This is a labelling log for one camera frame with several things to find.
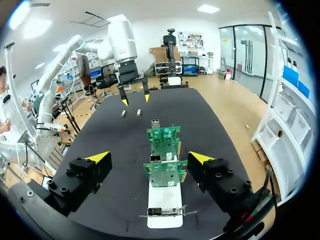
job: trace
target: office chair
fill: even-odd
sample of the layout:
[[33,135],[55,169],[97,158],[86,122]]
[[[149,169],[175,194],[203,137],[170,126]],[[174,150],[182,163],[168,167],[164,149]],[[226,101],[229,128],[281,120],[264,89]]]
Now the office chair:
[[113,64],[114,63],[101,67],[101,76],[98,76],[95,80],[96,87],[101,90],[103,89],[103,93],[101,94],[101,97],[104,97],[108,94],[105,91],[105,89],[110,88],[112,85],[118,83],[117,76],[114,73],[110,73],[111,72],[110,69],[107,70],[108,71],[107,75],[104,74],[104,68],[110,67]]

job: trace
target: blue box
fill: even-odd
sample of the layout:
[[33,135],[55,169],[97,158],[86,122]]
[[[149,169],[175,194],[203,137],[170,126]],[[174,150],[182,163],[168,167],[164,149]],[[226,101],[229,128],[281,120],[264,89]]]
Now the blue box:
[[310,90],[301,81],[298,81],[298,90],[305,95],[307,99],[309,98]]
[[282,77],[294,86],[298,86],[299,74],[291,68],[284,66]]
[[90,77],[95,77],[97,75],[101,74],[101,69],[100,70],[97,70],[97,71],[93,71],[93,72],[90,72]]

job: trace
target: circuit board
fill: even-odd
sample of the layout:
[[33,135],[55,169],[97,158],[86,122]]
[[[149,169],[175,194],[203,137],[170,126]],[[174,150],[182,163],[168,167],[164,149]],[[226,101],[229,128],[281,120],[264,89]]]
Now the circuit board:
[[188,160],[143,164],[152,187],[173,187],[183,183]]
[[180,132],[180,126],[150,128],[146,131],[152,156],[161,156],[161,161],[171,161],[179,155],[181,143],[176,135]]

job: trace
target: person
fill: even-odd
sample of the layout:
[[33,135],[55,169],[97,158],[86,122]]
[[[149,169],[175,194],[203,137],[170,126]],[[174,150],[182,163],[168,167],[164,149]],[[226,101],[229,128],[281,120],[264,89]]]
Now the person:
[[[5,66],[0,67],[0,134],[1,140],[6,139],[8,142],[18,143],[23,141],[23,135],[26,126],[22,121],[18,110],[11,97],[11,91],[6,87],[7,70]],[[21,105],[27,111],[31,106],[21,99]]]
[[85,95],[91,95],[95,99],[97,99],[96,89],[91,87],[91,78],[90,78],[90,67],[88,58],[86,55],[78,54],[76,57],[76,64],[78,65],[80,79],[83,83]]

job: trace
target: black table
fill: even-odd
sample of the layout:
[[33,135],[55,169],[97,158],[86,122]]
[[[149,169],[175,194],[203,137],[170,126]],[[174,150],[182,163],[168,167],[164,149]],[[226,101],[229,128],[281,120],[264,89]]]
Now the black table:
[[[96,194],[90,194],[69,218],[87,227],[118,236],[138,238],[210,239],[222,233],[229,216],[208,193],[202,194],[188,173],[181,184],[182,204],[197,214],[183,217],[183,226],[151,229],[139,215],[148,208],[149,180],[143,163],[150,159],[146,129],[152,119],[161,127],[181,126],[181,159],[189,151],[222,157],[240,177],[246,170],[224,127],[202,96],[193,88],[154,90],[146,103],[143,92],[127,95],[126,107],[119,95],[108,97],[76,137],[56,175],[65,174],[69,161],[110,151],[113,169]],[[125,118],[121,113],[126,110]]]

